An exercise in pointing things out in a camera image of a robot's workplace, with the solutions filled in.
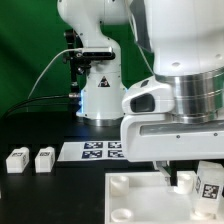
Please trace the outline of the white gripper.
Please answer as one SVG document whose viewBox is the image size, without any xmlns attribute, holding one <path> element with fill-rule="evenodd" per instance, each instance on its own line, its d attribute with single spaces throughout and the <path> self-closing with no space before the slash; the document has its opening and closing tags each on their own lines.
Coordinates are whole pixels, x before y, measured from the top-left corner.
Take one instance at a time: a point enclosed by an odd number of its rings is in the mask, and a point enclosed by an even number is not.
<svg viewBox="0 0 224 224">
<path fill-rule="evenodd" d="M 167 161 L 224 159 L 224 120 L 180 124 L 157 115 L 128 115 L 120 134 L 125 158 L 155 161 L 167 183 L 172 177 Z"/>
</svg>

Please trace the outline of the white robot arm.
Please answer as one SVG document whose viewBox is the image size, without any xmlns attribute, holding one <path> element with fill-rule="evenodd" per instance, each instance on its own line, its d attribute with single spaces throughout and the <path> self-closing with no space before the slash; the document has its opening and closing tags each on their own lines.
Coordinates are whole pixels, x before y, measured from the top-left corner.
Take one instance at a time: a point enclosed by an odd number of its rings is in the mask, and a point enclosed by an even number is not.
<svg viewBox="0 0 224 224">
<path fill-rule="evenodd" d="M 119 140 L 130 162 L 224 159 L 224 0 L 58 0 L 61 18 L 81 37 L 82 52 L 117 52 L 101 22 L 130 21 L 138 45 L 153 53 L 153 76 L 122 93 L 118 63 L 95 64 L 83 92 L 79 132 Z M 119 119 L 117 128 L 93 120 Z"/>
</svg>

